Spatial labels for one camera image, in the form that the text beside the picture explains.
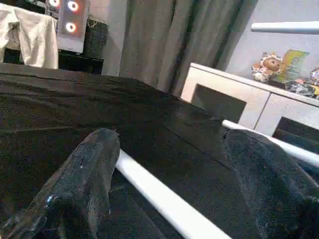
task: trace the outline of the stuffed toy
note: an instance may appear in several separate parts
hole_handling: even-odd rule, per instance
[[[259,63],[252,66],[253,78],[255,81],[266,83],[273,75],[279,75],[282,70],[282,58],[275,53],[270,55],[264,52]]]

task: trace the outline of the white rod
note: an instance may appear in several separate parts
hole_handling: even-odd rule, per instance
[[[291,155],[299,160],[302,160],[302,161],[304,161],[304,162],[306,162],[314,167],[319,167],[319,155],[317,155],[315,153],[309,152],[307,150],[296,147],[296,146],[291,145],[289,143],[285,143],[281,140],[264,135],[262,133],[258,133],[252,129],[246,128],[244,126],[241,126],[239,124],[233,123],[233,122],[228,121],[228,120],[224,120],[222,125],[228,129],[243,129],[243,130],[249,130],[251,132],[260,134],[260,135],[266,137],[267,139],[269,139],[271,142],[279,145],[287,154],[289,154],[289,155]]]
[[[254,23],[251,26],[251,30],[258,32],[319,34],[319,21]]]
[[[122,150],[116,168],[184,238],[230,239]]]

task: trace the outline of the white wall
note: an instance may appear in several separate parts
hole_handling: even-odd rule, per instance
[[[263,52],[275,51],[283,56],[289,49],[310,52],[305,59],[302,75],[308,76],[319,67],[319,35],[251,32],[254,22],[318,21],[318,0],[259,0],[232,54],[229,54],[226,72],[251,78],[251,65]]]
[[[90,18],[108,25],[102,75],[119,74],[126,26],[127,0],[90,0]]]

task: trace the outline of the white metal bed frame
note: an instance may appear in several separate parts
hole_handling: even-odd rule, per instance
[[[228,129],[243,129],[261,134],[228,120],[224,120],[222,125]],[[319,155],[270,136],[263,136],[279,145],[289,155],[319,167]],[[184,238],[231,238],[123,150],[120,152],[116,168]]]

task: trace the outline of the white cloth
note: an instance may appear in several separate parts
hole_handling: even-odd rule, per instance
[[[0,3],[0,62],[4,49],[21,51],[25,65],[58,69],[57,21]]]

